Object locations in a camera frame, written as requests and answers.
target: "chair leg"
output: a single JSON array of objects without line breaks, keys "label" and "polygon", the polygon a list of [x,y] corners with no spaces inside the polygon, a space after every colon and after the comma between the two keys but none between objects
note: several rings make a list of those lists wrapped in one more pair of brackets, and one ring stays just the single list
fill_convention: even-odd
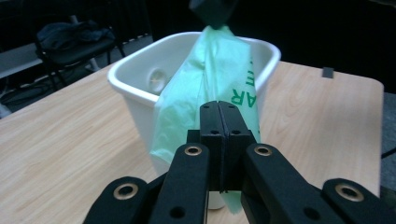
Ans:
[{"label": "chair leg", "polygon": [[117,45],[117,48],[119,49],[122,58],[125,58],[125,52],[123,51],[123,46],[122,46],[122,44],[118,44],[118,45]]},{"label": "chair leg", "polygon": [[110,54],[110,50],[107,51],[107,64],[111,64],[111,54]]},{"label": "chair leg", "polygon": [[45,66],[45,67],[46,67],[46,70],[47,70],[47,74],[48,74],[48,76],[49,76],[49,81],[50,81],[50,83],[52,84],[53,91],[57,91],[57,90],[58,90],[58,87],[56,86],[55,79],[53,79],[52,73],[51,73],[51,71],[48,69],[48,67],[47,67],[47,66]]},{"label": "chair leg", "polygon": [[67,83],[64,80],[64,77],[62,77],[62,74],[58,70],[55,70],[55,74],[59,78],[59,80],[61,80],[62,85],[64,85],[64,87],[67,86]]}]

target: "black chair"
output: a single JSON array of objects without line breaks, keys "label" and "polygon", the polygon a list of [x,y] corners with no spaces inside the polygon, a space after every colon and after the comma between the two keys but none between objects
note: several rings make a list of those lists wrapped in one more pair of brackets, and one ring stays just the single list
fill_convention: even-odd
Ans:
[{"label": "black chair", "polygon": [[[36,54],[38,58],[43,61],[49,75],[49,80],[55,90],[58,90],[58,88],[52,74],[55,74],[62,84],[66,86],[66,82],[61,75],[61,71],[63,70],[79,66],[103,53],[107,53],[107,63],[110,64],[110,51],[115,47],[119,49],[122,57],[125,57],[121,42],[111,30],[111,22],[113,19],[111,11],[109,11],[110,9],[111,6],[106,0],[22,1],[22,16],[24,22],[34,38]],[[78,22],[84,23],[76,25],[72,22],[73,18],[78,18]],[[74,39],[70,42],[72,44],[66,45],[67,48],[62,45],[61,48],[51,49],[43,45],[43,42],[40,42],[37,33],[42,31],[44,27],[48,27],[46,26],[48,24],[60,24],[57,22],[66,22],[63,24],[66,24],[67,27],[69,26],[68,24],[70,24],[74,32],[73,34],[81,32],[82,30],[91,32],[93,27],[95,28],[94,31],[104,31],[103,29],[107,29],[108,33],[100,36],[99,40],[80,41],[79,39]],[[68,40],[70,40],[70,36],[73,36],[72,33],[65,34],[70,34],[67,36]],[[57,34],[56,38],[52,38],[52,40],[58,42],[58,36],[60,37],[59,41],[62,43],[62,41],[64,41],[63,34]]]}]

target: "white plastic bin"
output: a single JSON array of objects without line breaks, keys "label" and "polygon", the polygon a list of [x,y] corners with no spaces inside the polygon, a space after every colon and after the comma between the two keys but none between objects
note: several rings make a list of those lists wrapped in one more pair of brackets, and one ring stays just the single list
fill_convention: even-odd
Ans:
[{"label": "white plastic bin", "polygon": [[[153,134],[154,105],[199,35],[200,32],[169,35],[116,62],[108,72],[108,81],[124,97],[147,150]],[[280,51],[265,41],[241,39],[251,46],[258,108],[262,110],[266,84],[279,62]]]}]

